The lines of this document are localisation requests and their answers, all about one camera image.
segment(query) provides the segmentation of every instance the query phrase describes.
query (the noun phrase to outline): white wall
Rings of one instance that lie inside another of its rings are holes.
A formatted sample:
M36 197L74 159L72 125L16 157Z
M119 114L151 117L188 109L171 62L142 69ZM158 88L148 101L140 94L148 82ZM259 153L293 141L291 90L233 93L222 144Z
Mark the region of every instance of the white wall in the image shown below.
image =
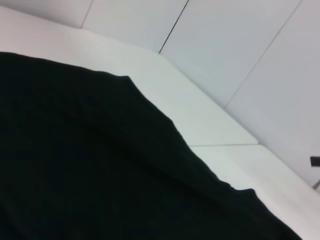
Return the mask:
M159 52L187 0L94 0L83 27Z
M0 5L80 28L92 0L0 0Z
M224 107L299 1L190 1L162 54Z
M308 184L320 179L320 1L304 0L226 110Z

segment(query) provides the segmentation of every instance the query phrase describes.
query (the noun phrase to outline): black garment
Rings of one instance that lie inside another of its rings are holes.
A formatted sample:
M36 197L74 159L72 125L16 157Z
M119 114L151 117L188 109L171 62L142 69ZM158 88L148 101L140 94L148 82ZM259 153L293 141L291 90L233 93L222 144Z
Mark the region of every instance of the black garment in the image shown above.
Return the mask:
M129 77L11 53L0 70L1 240L300 239Z

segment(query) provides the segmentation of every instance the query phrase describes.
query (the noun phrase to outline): white surface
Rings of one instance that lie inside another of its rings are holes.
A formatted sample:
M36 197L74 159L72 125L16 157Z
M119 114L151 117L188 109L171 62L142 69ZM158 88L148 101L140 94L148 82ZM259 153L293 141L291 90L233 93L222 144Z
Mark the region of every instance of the white surface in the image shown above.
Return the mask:
M224 107L299 1L190 1L162 54Z
M0 5L80 28L92 0L0 0Z
M191 148L224 182L252 188L303 240L320 239L320 194L261 145Z
M0 7L0 51L129 75L190 146L257 140L160 55Z
M311 186L320 179L310 164L320 156L319 23L320 1L304 0L226 108Z
M94 0L83 27L159 52L187 0Z

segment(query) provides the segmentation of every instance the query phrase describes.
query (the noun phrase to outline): white panel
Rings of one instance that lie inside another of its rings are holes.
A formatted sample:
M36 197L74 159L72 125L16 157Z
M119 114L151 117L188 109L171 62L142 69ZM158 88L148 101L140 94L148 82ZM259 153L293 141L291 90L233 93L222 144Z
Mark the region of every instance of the white panel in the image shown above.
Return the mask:
M190 146L257 140L163 57L94 34L0 7L0 51L128 75L170 117Z
M162 54L224 107L299 1L190 1Z
M84 28L159 52L187 0L94 0Z
M0 0L0 5L80 28L92 0Z
M226 110L310 185L320 178L320 1L305 0Z
M319 240L320 194L261 145L191 148L224 182L252 188L303 240Z

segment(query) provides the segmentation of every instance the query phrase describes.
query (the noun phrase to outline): black object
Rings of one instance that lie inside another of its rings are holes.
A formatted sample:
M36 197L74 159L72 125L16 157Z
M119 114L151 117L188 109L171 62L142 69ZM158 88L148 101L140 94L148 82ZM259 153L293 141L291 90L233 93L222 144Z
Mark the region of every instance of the black object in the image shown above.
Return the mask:
M310 161L312 167L320 167L320 156L311 156Z
M128 77L10 53L0 77L1 240L300 239Z

